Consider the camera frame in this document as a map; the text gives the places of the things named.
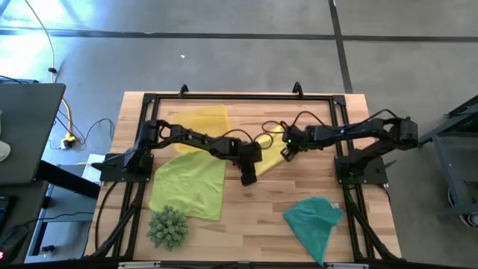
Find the black desk support beam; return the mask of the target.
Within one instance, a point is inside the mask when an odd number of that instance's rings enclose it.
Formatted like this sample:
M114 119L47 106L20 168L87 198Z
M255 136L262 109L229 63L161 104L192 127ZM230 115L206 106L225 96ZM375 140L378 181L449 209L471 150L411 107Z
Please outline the black desk support beam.
M40 161L34 179L46 181L51 185L56 185L90 198L97 198L100 192L100 187L94 182L83 179L46 161Z

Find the yellow translucent plastic basket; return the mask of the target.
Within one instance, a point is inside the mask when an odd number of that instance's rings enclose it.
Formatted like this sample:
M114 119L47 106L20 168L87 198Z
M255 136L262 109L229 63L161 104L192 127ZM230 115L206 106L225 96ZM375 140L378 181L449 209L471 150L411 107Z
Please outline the yellow translucent plastic basket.
M231 129L225 105L178 112L172 115L172 124L182 125L210 137L219 137Z

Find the yellow microfiber towel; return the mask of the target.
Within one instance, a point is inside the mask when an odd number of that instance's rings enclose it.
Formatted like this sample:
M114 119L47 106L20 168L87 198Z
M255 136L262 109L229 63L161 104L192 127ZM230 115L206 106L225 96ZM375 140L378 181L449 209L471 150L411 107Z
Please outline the yellow microfiber towel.
M272 129L270 136L263 134L257 139L262 147L262 161L255 163L257 176L266 173L284 160L280 154L286 146L286 143L282 141L283 131L284 129L281 126L277 126Z

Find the silver metal bracket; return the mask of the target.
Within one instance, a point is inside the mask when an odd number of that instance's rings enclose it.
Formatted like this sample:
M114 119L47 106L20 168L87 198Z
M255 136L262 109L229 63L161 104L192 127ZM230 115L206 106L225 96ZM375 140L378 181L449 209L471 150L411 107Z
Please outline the silver metal bracket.
M120 262L117 269L155 269L160 267L161 263L155 261Z
M327 269L369 269L369 265L367 264L359 264L359 263L327 263Z

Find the grey lower shelf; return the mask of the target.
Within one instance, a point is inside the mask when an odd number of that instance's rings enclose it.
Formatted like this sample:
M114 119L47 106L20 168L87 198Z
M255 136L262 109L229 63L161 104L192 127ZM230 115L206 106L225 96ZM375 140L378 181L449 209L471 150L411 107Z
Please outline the grey lower shelf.
M31 227L26 263L79 259L84 255L96 199L55 185L46 192L46 207Z

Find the dark grey desk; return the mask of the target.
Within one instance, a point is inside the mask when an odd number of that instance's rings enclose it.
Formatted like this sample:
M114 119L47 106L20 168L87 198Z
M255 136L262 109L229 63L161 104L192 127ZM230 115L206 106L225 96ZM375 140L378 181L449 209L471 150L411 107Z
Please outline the dark grey desk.
M0 141L10 154L0 162L0 186L34 181L66 85L0 84Z

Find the green artificial plant ball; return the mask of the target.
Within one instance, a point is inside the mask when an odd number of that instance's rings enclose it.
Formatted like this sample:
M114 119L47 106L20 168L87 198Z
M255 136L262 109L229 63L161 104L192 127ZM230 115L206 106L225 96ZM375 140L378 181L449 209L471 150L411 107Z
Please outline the green artificial plant ball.
M188 233L189 223L185 213L166 205L160 212L152 215L146 235L154 248L171 252L185 242Z

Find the blue grey metal cart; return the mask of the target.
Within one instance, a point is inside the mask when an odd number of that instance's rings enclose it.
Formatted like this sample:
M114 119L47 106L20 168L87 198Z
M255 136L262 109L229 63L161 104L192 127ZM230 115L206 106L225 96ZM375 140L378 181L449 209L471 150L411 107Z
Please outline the blue grey metal cart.
M444 115L445 121L419 138L431 143L447 183L450 206L439 219L458 218L478 228L478 95Z

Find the black aluminium table frame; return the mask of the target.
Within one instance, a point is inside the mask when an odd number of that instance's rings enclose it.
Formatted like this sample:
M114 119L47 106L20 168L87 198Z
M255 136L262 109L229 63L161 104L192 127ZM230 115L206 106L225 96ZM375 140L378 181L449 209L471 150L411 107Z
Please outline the black aluminium table frame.
M362 94L334 95L308 93L207 93L135 92L124 94L111 145L113 153L132 147L141 117L156 116L170 120L182 111L225 105L230 126L239 137L259 134L262 124L284 120L299 126L325 122L359 122L367 118L367 103ZM160 262L161 265L191 266L210 262L233 262L261 266L314 267L315 261L293 234L282 214L296 202L310 197L325 197L344 206L344 194L335 177L334 157L346 152L340 144L324 150L300 153L291 162L283 161L248 187L240 183L240 171L226 168L221 218L217 221L192 218L184 245L175 251L154 248L147 237L152 212L143 205L129 222L137 234L125 230L119 245L129 247L135 261Z

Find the green microfiber towel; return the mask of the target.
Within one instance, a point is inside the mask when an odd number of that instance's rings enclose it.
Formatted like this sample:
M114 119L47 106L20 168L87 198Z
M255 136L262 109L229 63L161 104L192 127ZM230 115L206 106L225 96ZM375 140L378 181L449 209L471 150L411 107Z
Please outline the green microfiber towel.
M180 155L155 171L149 208L170 206L188 217L219 220L225 173L226 161L205 151Z

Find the teal microfiber towel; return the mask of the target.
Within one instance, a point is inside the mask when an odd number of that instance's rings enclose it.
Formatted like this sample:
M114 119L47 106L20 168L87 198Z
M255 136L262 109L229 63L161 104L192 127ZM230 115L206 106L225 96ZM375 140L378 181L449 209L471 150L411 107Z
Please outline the teal microfiber towel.
M344 211L327 198L311 197L297 202L283 218L313 260L323 265L332 230L343 215Z

